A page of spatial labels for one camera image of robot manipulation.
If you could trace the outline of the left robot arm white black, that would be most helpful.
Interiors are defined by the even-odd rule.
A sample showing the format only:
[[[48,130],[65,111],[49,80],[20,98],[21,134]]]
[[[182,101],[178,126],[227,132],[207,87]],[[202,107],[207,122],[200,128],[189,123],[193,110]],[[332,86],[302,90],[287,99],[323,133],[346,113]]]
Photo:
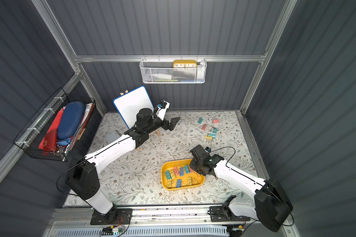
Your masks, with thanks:
[[[102,216],[115,210],[115,205],[100,188],[100,173],[122,155],[139,148],[149,135],[162,128],[172,131],[180,117],[165,119],[168,107],[143,108],[136,115],[135,124],[117,140],[96,152],[85,155],[67,170],[66,185]]]

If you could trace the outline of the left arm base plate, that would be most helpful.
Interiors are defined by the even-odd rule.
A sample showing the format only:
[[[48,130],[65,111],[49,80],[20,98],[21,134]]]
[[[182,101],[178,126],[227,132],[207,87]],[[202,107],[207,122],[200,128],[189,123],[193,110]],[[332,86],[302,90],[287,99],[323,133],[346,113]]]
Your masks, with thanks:
[[[130,224],[133,210],[131,208],[113,207],[107,214],[94,211],[90,225],[128,225]]]

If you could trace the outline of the yellow plastic storage tray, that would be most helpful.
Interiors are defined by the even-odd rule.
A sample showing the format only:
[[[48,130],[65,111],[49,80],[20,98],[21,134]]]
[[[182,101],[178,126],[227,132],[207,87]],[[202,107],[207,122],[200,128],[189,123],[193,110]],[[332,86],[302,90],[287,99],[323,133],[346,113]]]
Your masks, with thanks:
[[[161,167],[161,184],[168,191],[201,186],[205,177],[191,167],[192,159],[166,162]]]

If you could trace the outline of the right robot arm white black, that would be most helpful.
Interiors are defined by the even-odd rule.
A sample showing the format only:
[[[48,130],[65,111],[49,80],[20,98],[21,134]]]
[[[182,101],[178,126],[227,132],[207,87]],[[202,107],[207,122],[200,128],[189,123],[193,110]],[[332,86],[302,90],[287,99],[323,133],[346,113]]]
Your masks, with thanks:
[[[245,200],[231,195],[221,206],[211,207],[208,213],[213,222],[253,219],[268,230],[278,232],[291,215],[293,205],[277,180],[250,175],[220,155],[212,155],[208,147],[197,145],[190,153],[193,158],[189,166],[193,171],[225,180],[250,197]]]

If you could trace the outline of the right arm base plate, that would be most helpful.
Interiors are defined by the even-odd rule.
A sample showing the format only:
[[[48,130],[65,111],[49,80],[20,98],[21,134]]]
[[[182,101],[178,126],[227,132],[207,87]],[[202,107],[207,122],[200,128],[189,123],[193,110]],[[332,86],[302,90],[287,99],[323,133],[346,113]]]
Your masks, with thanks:
[[[207,212],[210,215],[212,222],[247,222],[250,221],[250,217],[246,216],[235,216],[228,208],[222,206],[211,206]]]

